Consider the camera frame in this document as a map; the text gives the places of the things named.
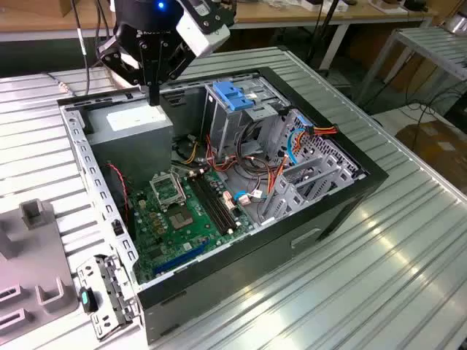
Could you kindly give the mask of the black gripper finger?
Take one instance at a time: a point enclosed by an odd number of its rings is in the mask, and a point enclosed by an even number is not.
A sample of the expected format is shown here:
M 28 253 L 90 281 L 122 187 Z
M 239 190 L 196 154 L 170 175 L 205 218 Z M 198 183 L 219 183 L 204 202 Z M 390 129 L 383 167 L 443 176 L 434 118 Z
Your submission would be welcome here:
M 160 86 L 178 78 L 194 60 L 194 52 L 180 38 L 164 39 L 153 63 L 150 105 L 160 104 Z
M 113 36 L 98 46 L 97 53 L 101 62 L 127 83 L 140 87 L 147 103 L 153 105 L 153 69 L 151 62 L 144 56 L 145 43 L 135 36 Z M 130 55 L 137 63 L 134 67 L 123 60 L 123 54 Z

